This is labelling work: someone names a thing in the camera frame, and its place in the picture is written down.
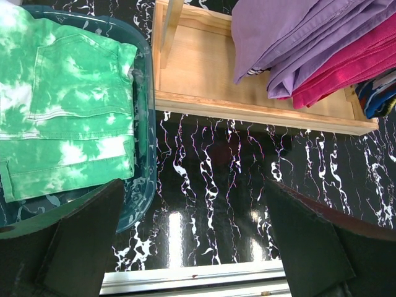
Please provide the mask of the wooden clothes rack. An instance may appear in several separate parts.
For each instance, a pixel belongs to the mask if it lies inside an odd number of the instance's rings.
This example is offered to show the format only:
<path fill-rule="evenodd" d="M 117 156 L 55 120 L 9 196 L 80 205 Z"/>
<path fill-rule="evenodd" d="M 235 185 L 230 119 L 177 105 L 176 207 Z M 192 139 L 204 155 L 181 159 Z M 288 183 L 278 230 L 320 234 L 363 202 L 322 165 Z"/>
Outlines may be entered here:
<path fill-rule="evenodd" d="M 152 53 L 161 111 L 356 136 L 379 127 L 376 119 L 364 117 L 351 87 L 296 110 L 290 101 L 268 98 L 268 73 L 234 84 L 235 47 L 226 14 L 156 1 Z"/>

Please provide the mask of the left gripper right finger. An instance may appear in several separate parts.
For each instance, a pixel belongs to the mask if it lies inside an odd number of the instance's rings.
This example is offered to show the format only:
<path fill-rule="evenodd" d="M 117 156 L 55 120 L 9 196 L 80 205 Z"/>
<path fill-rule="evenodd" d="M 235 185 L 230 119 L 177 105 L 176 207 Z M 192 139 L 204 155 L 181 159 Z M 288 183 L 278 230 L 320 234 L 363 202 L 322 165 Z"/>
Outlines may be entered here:
<path fill-rule="evenodd" d="M 395 296 L 395 230 L 272 180 L 265 199 L 292 296 Z"/>

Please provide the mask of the pink folded trousers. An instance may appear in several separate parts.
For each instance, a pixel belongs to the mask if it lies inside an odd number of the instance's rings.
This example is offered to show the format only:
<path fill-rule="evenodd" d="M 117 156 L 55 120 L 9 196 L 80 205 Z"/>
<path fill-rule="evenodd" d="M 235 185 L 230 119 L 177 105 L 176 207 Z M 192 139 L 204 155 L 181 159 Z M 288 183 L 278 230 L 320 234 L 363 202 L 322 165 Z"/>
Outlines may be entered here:
<path fill-rule="evenodd" d="M 289 97 L 293 108 L 311 107 L 349 85 L 395 67 L 395 15 L 334 54 Z"/>

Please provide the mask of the green white trousers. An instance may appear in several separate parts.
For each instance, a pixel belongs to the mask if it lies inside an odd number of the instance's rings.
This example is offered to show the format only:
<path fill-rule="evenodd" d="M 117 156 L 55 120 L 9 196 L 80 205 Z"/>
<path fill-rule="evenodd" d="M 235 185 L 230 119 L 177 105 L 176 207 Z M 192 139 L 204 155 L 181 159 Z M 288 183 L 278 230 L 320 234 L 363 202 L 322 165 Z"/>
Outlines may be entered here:
<path fill-rule="evenodd" d="M 1 3 L 1 184 L 6 202 L 134 174 L 128 43 Z"/>

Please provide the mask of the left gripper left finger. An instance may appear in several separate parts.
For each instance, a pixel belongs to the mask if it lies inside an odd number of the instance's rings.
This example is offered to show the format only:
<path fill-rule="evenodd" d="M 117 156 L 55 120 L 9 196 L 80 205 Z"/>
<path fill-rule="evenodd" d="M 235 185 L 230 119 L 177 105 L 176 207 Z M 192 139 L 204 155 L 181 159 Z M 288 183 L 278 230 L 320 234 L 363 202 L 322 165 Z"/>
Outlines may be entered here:
<path fill-rule="evenodd" d="M 98 296 L 123 199 L 115 179 L 1 227 L 1 296 Z"/>

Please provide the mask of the transparent blue plastic bin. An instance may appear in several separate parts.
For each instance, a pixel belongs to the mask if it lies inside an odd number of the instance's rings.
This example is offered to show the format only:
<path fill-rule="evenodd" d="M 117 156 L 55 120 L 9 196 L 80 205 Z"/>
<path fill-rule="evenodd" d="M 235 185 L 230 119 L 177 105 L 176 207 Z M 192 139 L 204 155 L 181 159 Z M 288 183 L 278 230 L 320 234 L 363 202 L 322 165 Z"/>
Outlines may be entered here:
<path fill-rule="evenodd" d="M 123 179 L 124 202 L 117 227 L 118 231 L 124 231 L 141 219 L 149 208 L 155 192 L 155 100 L 153 62 L 149 44 L 134 27 L 111 17 L 92 17 L 56 11 L 45 6 L 26 5 L 20 7 L 26 9 L 35 19 L 46 18 L 57 24 L 77 27 L 120 43 L 134 45 L 137 48 L 131 68 L 135 140 L 134 174 L 131 178 Z M 1 225 L 11 225 L 45 213 L 78 199 L 97 186 L 6 202 L 1 184 Z"/>

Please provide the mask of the lilac folded trousers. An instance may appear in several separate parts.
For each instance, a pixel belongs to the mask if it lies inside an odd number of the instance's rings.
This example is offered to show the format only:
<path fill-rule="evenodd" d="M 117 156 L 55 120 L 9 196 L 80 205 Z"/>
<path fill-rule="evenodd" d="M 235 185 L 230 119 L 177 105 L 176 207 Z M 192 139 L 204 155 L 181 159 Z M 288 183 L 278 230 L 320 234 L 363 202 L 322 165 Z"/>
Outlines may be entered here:
<path fill-rule="evenodd" d="M 291 95 L 333 55 L 395 14 L 395 1 L 238 1 L 234 82 L 269 71 L 269 98 Z"/>

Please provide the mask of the blue patterned trousers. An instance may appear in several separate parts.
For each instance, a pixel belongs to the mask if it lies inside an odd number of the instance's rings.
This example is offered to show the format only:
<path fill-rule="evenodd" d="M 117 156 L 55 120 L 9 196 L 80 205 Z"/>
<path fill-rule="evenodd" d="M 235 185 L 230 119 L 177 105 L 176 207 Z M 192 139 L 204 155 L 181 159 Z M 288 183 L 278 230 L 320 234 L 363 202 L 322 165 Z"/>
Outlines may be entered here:
<path fill-rule="evenodd" d="M 395 68 L 357 83 L 354 88 L 365 117 L 385 117 L 395 106 Z"/>

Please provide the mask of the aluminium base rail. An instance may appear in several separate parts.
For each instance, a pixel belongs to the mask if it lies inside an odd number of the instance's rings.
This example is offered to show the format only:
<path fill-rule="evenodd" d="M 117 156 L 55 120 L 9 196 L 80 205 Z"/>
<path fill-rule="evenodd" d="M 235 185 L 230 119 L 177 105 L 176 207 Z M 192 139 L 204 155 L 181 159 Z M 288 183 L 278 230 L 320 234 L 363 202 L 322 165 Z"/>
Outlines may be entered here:
<path fill-rule="evenodd" d="M 290 296 L 283 268 L 248 264 L 106 273 L 101 296 Z"/>

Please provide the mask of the black marble pattern mat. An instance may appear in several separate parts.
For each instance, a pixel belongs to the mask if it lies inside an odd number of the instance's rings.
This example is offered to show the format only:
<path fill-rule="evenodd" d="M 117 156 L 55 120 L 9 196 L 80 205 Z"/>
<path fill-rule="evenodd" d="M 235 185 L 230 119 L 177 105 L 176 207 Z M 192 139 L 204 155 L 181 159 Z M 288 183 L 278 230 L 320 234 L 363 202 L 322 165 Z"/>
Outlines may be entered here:
<path fill-rule="evenodd" d="M 44 1 L 113 17 L 152 45 L 156 1 Z M 234 1 L 184 1 L 231 16 Z M 156 108 L 150 208 L 112 243 L 107 272 L 279 259 L 265 199 L 274 180 L 360 220 L 395 228 L 395 114 L 356 136 Z"/>

